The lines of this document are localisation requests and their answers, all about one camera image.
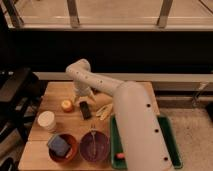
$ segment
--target green tray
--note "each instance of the green tray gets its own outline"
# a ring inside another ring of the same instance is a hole
[[[175,138],[172,133],[169,119],[166,116],[158,116],[158,122],[160,124],[166,146],[168,148],[172,164],[175,169],[181,169],[183,163],[178,152]],[[120,142],[120,136],[118,133],[116,120],[114,116],[110,118],[110,140],[111,140],[111,165],[114,169],[127,169],[125,160],[115,159],[117,153],[123,152]]]

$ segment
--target white container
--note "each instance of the white container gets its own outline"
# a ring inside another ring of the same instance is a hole
[[[51,111],[42,112],[37,120],[38,124],[48,132],[56,130],[55,114]]]

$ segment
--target white lid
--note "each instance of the white lid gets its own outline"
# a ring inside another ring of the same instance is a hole
[[[40,126],[48,127],[55,122],[55,114],[51,111],[42,112],[37,121]]]

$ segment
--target wooden table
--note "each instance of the wooden table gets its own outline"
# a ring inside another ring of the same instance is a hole
[[[141,84],[145,86],[150,95],[155,113],[160,114],[151,83],[143,82]],[[64,113],[62,111],[60,106],[61,101],[73,98],[74,91],[72,82],[49,82],[42,103],[39,107],[38,115],[46,110],[53,111],[56,115],[56,132],[72,134],[78,142],[80,142],[80,139],[85,133],[90,131],[91,123],[95,123],[97,130],[102,131],[109,136],[109,117],[104,121],[100,121],[96,116],[93,116],[89,120],[83,120],[78,105],[75,106],[75,110],[71,113]],[[103,93],[96,94],[95,98],[97,103],[87,99],[86,97],[80,99],[81,101],[87,100],[93,115],[95,115],[95,112],[101,106],[112,102],[112,98]],[[86,162],[79,153],[69,164],[59,165],[53,162],[48,155],[48,148],[46,146],[51,136],[51,133],[46,132],[37,124],[36,118],[19,163],[20,171],[114,170],[110,165],[109,158],[102,164],[91,164]]]

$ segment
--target red bowl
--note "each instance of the red bowl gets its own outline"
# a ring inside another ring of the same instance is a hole
[[[71,148],[65,157],[59,157],[55,154],[54,151],[49,149],[49,156],[54,162],[65,164],[71,161],[77,154],[78,142],[72,135],[69,135],[69,134],[61,134],[59,136],[63,138],[68,144],[70,144]]]
[[[94,154],[94,142],[91,132],[85,134],[81,139],[79,146],[80,154],[88,162],[101,162],[109,155],[110,141],[105,134],[96,131],[95,144],[96,152]]]

